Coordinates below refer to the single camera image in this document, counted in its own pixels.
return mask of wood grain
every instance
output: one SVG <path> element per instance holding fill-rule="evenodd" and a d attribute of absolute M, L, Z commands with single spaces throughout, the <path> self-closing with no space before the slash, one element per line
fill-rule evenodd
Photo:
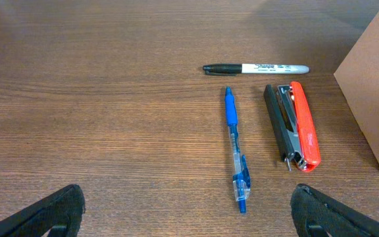
<path fill-rule="evenodd" d="M 0 220 L 67 184 L 80 236 L 295 236 L 306 183 L 379 221 L 379 167 L 332 73 L 379 1 L 0 1 Z M 207 63 L 306 75 L 205 76 Z M 263 99 L 301 82 L 322 164 L 288 173 Z M 237 211 L 224 87 L 253 189 Z"/>

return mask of red stapler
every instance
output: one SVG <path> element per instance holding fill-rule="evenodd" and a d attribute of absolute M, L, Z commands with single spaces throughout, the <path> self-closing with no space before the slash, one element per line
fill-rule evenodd
<path fill-rule="evenodd" d="M 313 171 L 321 162 L 318 140 L 307 98 L 299 82 L 271 85 L 264 91 L 268 114 L 273 125 L 280 156 L 288 165 L 295 161 L 303 172 Z"/>

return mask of blue pen grip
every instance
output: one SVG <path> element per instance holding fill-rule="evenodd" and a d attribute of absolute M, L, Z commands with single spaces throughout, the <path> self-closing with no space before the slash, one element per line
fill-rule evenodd
<path fill-rule="evenodd" d="M 238 125 L 238 116 L 236 114 L 235 97 L 233 95 L 227 95 L 224 97 L 224 103 L 226 105 L 226 121 L 228 126 Z"/>

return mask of sharpie logo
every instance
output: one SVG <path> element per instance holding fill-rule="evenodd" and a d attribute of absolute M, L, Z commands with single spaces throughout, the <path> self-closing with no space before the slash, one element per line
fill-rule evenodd
<path fill-rule="evenodd" d="M 255 65 L 257 66 L 255 69 L 259 69 L 259 68 L 274 68 L 274 65 Z"/>

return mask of marker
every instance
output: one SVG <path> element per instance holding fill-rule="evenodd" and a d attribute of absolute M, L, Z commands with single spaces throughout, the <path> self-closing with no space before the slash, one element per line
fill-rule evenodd
<path fill-rule="evenodd" d="M 211 76 L 236 76 L 236 74 L 304 74 L 309 67 L 304 65 L 258 65 L 258 64 L 215 64 L 205 65 L 203 70 Z"/>
<path fill-rule="evenodd" d="M 229 128 L 230 147 L 232 150 L 232 157 L 234 158 L 234 175 L 232 176 L 232 179 L 234 183 L 235 199 L 239 205 L 240 213 L 247 213 L 246 200 L 251 191 L 251 179 L 249 177 L 245 155 L 241 156 L 235 97 L 232 95 L 230 87 L 226 87 L 224 102 L 226 106 L 226 122 Z"/>

